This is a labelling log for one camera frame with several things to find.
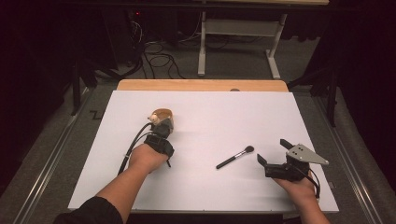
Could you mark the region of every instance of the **wrist strap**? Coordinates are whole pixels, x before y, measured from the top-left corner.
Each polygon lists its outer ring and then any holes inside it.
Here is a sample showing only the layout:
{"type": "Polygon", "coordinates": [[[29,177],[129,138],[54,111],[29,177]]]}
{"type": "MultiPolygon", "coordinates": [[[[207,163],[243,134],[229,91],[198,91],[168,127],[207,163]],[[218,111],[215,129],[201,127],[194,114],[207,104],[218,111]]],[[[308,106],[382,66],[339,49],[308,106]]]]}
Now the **wrist strap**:
{"type": "Polygon", "coordinates": [[[157,152],[167,155],[169,159],[173,156],[175,151],[168,140],[161,138],[158,135],[148,134],[145,143],[157,152]]]}

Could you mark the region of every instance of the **makeup brush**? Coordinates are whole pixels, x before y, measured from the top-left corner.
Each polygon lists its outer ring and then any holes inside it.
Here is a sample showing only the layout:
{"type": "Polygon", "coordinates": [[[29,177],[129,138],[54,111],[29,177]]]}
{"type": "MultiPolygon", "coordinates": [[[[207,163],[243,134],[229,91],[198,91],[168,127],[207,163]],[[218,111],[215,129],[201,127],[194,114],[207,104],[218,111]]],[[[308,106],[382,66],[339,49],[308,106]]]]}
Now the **makeup brush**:
{"type": "Polygon", "coordinates": [[[231,157],[231,158],[228,159],[227,161],[224,161],[224,162],[220,163],[219,165],[217,165],[217,166],[216,166],[216,169],[219,169],[219,168],[221,168],[221,167],[227,165],[227,164],[230,163],[231,161],[236,160],[236,158],[238,158],[238,157],[240,157],[240,156],[242,156],[242,155],[244,155],[244,154],[246,154],[246,153],[252,152],[252,151],[254,151],[254,147],[248,146],[248,147],[245,148],[245,150],[243,150],[243,151],[239,152],[238,154],[234,155],[233,157],[231,157]]]}

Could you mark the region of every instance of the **white table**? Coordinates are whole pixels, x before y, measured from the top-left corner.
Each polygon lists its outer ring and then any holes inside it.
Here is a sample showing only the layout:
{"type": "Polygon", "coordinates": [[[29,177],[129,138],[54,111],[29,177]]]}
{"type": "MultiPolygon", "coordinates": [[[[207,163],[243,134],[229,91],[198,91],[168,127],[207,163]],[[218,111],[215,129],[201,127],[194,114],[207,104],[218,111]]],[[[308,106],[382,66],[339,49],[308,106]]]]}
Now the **white table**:
{"type": "MultiPolygon", "coordinates": [[[[170,160],[172,168],[164,164],[148,176],[133,212],[294,212],[285,191],[264,176],[264,169],[256,159],[256,154],[260,153],[270,163],[283,163],[286,149],[279,144],[280,138],[313,149],[294,97],[282,89],[282,83],[259,80],[131,80],[121,83],[108,103],[68,208],[80,207],[117,175],[123,155],[147,123],[147,116],[157,108],[166,107],[173,110],[175,119],[174,132],[168,138],[176,150],[170,160]],[[191,91],[180,85],[183,83],[190,83],[191,91]],[[209,91],[202,91],[205,83],[209,91]],[[280,91],[226,91],[265,83],[269,83],[270,90],[278,86],[280,91]],[[154,91],[141,91],[145,84],[154,91]],[[182,90],[171,91],[172,86],[182,90]],[[214,86],[222,91],[211,90],[214,86]],[[216,165],[249,145],[255,147],[253,153],[216,169],[216,165]]],[[[311,167],[322,186],[322,210],[337,212],[321,166],[311,167]]]]}

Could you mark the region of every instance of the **black sleeve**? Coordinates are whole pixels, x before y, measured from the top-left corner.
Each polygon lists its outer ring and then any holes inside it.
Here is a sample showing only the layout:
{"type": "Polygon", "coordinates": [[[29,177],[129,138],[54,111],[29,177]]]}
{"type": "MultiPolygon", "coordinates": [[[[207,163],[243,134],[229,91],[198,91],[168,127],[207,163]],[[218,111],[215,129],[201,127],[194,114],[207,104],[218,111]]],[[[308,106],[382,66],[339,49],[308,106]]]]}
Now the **black sleeve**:
{"type": "Polygon", "coordinates": [[[71,213],[63,213],[55,218],[54,224],[122,224],[119,211],[113,204],[104,198],[93,197],[85,202],[79,209],[71,213]]]}

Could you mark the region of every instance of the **forearm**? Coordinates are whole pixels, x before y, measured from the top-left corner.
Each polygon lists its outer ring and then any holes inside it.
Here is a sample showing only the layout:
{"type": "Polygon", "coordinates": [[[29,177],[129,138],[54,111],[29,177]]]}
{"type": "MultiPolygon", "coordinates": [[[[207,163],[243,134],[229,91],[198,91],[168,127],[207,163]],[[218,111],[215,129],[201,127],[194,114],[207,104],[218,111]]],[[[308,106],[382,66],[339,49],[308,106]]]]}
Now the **forearm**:
{"type": "Polygon", "coordinates": [[[303,205],[297,205],[301,221],[304,224],[329,224],[330,221],[320,210],[316,199],[310,200],[303,205]]]}
{"type": "Polygon", "coordinates": [[[122,221],[125,223],[134,205],[136,195],[148,174],[149,170],[143,167],[130,167],[100,190],[96,196],[105,198],[112,203],[120,212],[122,221]]]}

